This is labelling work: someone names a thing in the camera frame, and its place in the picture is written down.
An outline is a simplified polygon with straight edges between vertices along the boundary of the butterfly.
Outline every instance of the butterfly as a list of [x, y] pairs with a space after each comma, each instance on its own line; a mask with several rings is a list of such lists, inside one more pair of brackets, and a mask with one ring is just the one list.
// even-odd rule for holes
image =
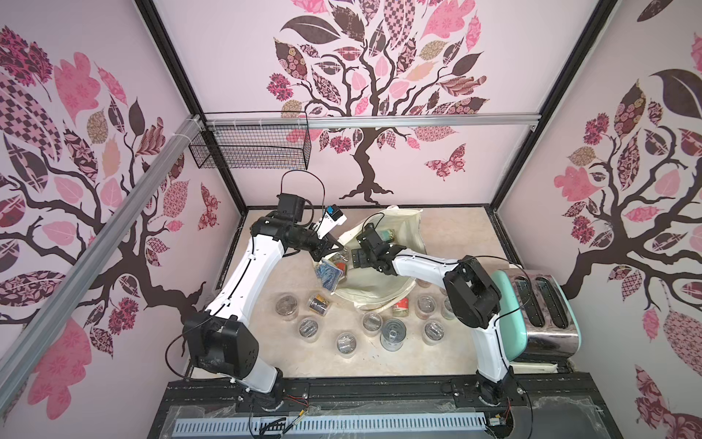
[[217, 200], [217, 197], [210, 195], [210, 190], [202, 183], [200, 183], [200, 191], [202, 192], [202, 200], [205, 201], [205, 212], [200, 216], [197, 230], [217, 225], [217, 207], [221, 203]]
[[461, 158], [464, 155], [465, 143], [451, 153], [451, 156], [447, 162], [444, 162], [443, 160], [432, 160], [431, 162], [426, 162], [424, 164], [427, 165], [432, 171], [436, 171], [437, 175], [446, 181], [446, 177], [451, 173], [452, 169], [454, 171], [465, 172], [465, 169], [463, 168], [465, 166], [465, 160]]

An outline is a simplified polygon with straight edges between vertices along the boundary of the dark brown leaf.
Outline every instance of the dark brown leaf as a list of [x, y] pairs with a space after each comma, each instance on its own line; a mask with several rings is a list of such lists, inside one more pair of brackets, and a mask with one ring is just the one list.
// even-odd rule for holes
[[649, 18], [653, 18], [663, 9], [665, 9], [673, 0], [653, 0], [648, 6], [641, 12], [639, 18], [636, 21], [646, 21]]
[[662, 136], [647, 129], [644, 131], [646, 131], [646, 143], [644, 146], [649, 154], [665, 155], [668, 153], [668, 144]]
[[687, 70], [661, 70], [652, 76], [663, 80], [663, 103], [675, 114], [702, 119], [702, 79]]
[[458, 43], [452, 44], [446, 48], [444, 51], [444, 65], [449, 65], [451, 61], [458, 55], [458, 51], [461, 49], [461, 44], [463, 44], [463, 39]]
[[568, 216], [570, 218], [573, 218], [574, 216], [577, 216], [580, 214], [580, 212], [587, 206], [588, 204], [584, 201], [579, 201], [572, 206], [568, 208], [565, 214], [563, 216]]
[[332, 25], [313, 15], [295, 17], [283, 25], [280, 30], [292, 29], [308, 43], [326, 44], [339, 39], [339, 33]]
[[478, 61], [479, 56], [480, 53], [471, 53], [470, 55], [464, 56], [456, 62], [451, 73], [457, 77], [468, 73]]
[[680, 242], [685, 235], [687, 235], [687, 233], [683, 233], [681, 235], [669, 232], [661, 233], [654, 238], [654, 242], [651, 247], [654, 251], [668, 250]]

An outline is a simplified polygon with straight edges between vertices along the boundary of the tree trunk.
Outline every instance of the tree trunk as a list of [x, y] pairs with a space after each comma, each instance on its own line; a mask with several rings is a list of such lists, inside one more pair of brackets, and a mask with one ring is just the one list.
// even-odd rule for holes
[[376, 193], [376, 194], [387, 194], [387, 193], [394, 193], [391, 190], [386, 190], [383, 189], [379, 184], [375, 182], [376, 179], [376, 172], [373, 170], [373, 167], [371, 166], [369, 160], [370, 157], [368, 156], [368, 148], [370, 148], [375, 142], [380, 133], [384, 132], [387, 128], [381, 128], [378, 130], [375, 130], [373, 128], [363, 128], [363, 140], [361, 140], [361, 143], [359, 143], [358, 148], [356, 148], [356, 152], [353, 154], [353, 159], [358, 163], [359, 168], [361, 168], [361, 173], [363, 174], [363, 180], [361, 183], [356, 186], [356, 189], [352, 190], [348, 194], [344, 195], [340, 199], [344, 199], [346, 197], [354, 197], [355, 195], [358, 194], [363, 194], [363, 198], [369, 202], [369, 203], [374, 203], [374, 204], [380, 204], [376, 200], [371, 198], [371, 193]]

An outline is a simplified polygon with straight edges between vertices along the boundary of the black frame edge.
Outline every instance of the black frame edge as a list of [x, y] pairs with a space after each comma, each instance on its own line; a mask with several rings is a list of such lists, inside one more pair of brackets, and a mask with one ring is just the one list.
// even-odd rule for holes
[[530, 132], [526, 139], [524, 139], [522, 146], [519, 148], [519, 152], [513, 159], [510, 168], [500, 182], [497, 192], [495, 193], [495, 197], [490, 203], [493, 209], [498, 209], [507, 197], [512, 184], [514, 184], [514, 182], [517, 180], [522, 167], [527, 162], [531, 151], [534, 149], [538, 139], [544, 132], [544, 129], [550, 121], [551, 116], [553, 116], [556, 107], [563, 98], [563, 95], [566, 93], [566, 90], [573, 81], [573, 78], [580, 69], [580, 66], [583, 64], [585, 57], [588, 55], [590, 49], [597, 41], [597, 37], [600, 35], [604, 25], [607, 23], [607, 20], [609, 19], [611, 12], [614, 10], [614, 6], [617, 4], [617, 1], [618, 0], [600, 0], [600, 2], [597, 3], [588, 23], [585, 25], [583, 33], [578, 38], [578, 42], [568, 57], [568, 61], [566, 61], [566, 64], [558, 75], [553, 88], [549, 92], [548, 97], [541, 108], [541, 119], [539, 120], [536, 129]]
[[[151, 37], [154, 39], [154, 43], [156, 44], [156, 47], [161, 53], [161, 57], [166, 63], [168, 71], [173, 77], [175, 86], [178, 87], [178, 91], [185, 102], [187, 110], [191, 114], [199, 115], [200, 120], [206, 127], [207, 117], [202, 110], [202, 106], [200, 105], [197, 96], [195, 96], [195, 90], [192, 88], [192, 84], [185, 74], [183, 64], [181, 64], [180, 59], [178, 58], [176, 48], [173, 46], [173, 42], [168, 36], [168, 32], [166, 31], [166, 27], [164, 26], [161, 16], [156, 9], [156, 5], [154, 4], [153, 0], [134, 0], [134, 3], [139, 9], [139, 13], [142, 16]], [[203, 133], [209, 133], [209, 130], [205, 129]], [[214, 136], [207, 136], [205, 141], [208, 143], [211, 142], [212, 145], [217, 145], [217, 141]], [[218, 146], [213, 146], [212, 150], [213, 154], [221, 155], [221, 151], [219, 150]], [[237, 209], [239, 210], [239, 213], [244, 215], [244, 212], [246, 212], [246, 203], [244, 202], [244, 197], [239, 191], [237, 183], [234, 181], [232, 172], [229, 170], [229, 168], [221, 166], [218, 166], [218, 170], [222, 176], [222, 180], [224, 180], [225, 186], [227, 186], [227, 189], [229, 190], [229, 194], [234, 200], [234, 204], [236, 204]]]

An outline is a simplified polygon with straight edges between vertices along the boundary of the canned food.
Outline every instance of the canned food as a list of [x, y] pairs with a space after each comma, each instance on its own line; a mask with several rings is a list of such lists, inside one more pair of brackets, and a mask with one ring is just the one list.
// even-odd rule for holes
[[275, 303], [275, 312], [281, 319], [289, 322], [298, 318], [298, 299], [292, 294], [284, 294]]
[[380, 314], [371, 311], [363, 314], [361, 323], [363, 324], [363, 332], [369, 337], [375, 337], [380, 332], [380, 327], [383, 326], [383, 318]]
[[402, 347], [407, 336], [407, 328], [398, 319], [390, 319], [383, 323], [380, 330], [380, 344], [391, 352], [395, 352]]

